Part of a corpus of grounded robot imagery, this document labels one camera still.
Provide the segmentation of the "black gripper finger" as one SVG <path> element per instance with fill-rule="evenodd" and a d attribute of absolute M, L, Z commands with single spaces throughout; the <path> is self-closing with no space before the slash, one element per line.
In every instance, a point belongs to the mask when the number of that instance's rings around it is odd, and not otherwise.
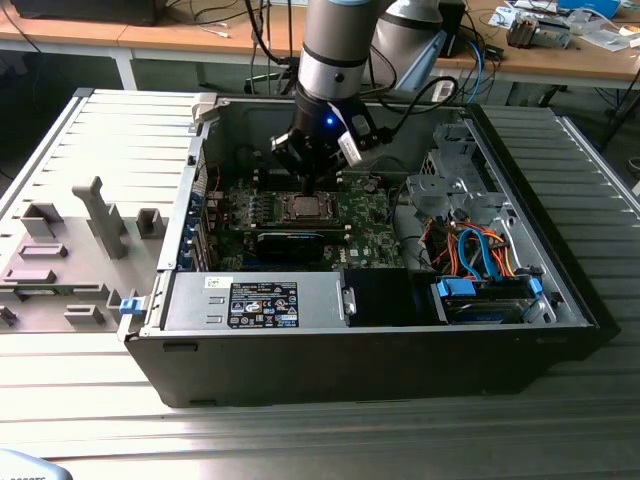
<path fill-rule="evenodd" d="M 301 193 L 315 190 L 316 173 L 313 146 L 300 130 L 289 130 L 270 139 L 271 153 L 300 182 Z"/>
<path fill-rule="evenodd" d="M 348 162 L 340 149 L 334 152 L 316 149 L 313 153 L 313 191 L 335 182 L 338 173 L 347 166 Z"/>

